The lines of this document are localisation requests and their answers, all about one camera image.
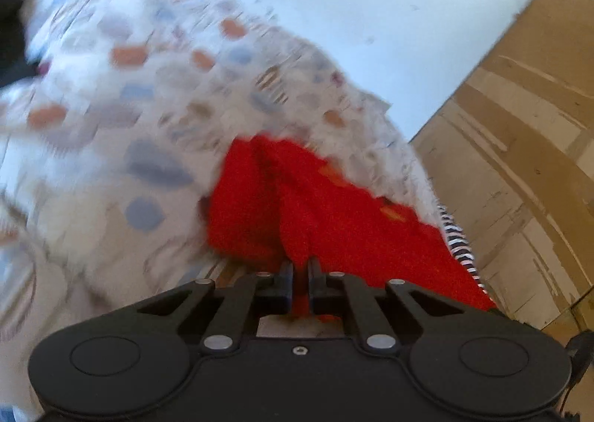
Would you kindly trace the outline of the red knitted sweater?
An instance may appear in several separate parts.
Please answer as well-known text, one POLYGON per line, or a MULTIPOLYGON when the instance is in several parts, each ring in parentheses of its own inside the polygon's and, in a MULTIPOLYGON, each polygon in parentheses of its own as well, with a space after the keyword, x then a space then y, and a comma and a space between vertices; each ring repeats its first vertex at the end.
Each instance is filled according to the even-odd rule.
POLYGON ((208 244, 258 271, 295 270, 293 313, 309 309, 307 263, 382 287, 400 278, 479 310, 495 304, 416 212, 352 185, 293 141, 232 142, 205 209, 208 244))

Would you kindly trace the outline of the striped bed sheet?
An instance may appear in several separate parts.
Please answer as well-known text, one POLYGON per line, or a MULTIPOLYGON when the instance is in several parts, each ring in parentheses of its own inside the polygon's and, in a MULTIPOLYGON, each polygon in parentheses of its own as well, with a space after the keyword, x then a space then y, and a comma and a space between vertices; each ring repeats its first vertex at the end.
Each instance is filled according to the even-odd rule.
POLYGON ((441 231, 451 255, 468 272, 479 289, 489 296, 486 286, 476 268, 474 253, 463 229, 456 223, 454 217, 444 205, 438 204, 437 208, 441 222, 441 231))

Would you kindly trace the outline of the wooden wardrobe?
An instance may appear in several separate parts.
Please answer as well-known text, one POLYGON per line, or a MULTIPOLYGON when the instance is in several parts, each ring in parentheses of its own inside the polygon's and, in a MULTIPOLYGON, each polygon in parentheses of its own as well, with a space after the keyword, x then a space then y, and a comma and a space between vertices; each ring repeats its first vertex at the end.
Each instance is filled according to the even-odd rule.
POLYGON ((592 0, 533 0, 413 146, 499 308, 592 327, 592 0))

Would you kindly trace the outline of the patterned white duvet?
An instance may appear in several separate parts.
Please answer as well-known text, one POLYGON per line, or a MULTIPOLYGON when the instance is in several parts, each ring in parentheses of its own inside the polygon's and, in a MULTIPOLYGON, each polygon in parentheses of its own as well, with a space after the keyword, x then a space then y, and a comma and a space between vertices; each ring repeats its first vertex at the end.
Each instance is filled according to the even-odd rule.
POLYGON ((383 100, 233 0, 24 0, 37 78, 1 91, 1 417, 41 409, 47 334, 195 277, 239 276, 198 202, 236 137, 291 138, 438 225, 383 100))

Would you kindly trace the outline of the black garment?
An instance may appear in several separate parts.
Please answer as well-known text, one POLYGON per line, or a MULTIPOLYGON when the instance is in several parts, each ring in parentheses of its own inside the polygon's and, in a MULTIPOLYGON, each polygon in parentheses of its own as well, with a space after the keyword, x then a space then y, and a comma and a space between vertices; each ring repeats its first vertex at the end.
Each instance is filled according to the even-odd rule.
POLYGON ((0 87, 38 75, 38 60, 26 57, 25 28, 20 18, 24 0, 1 0, 0 87))

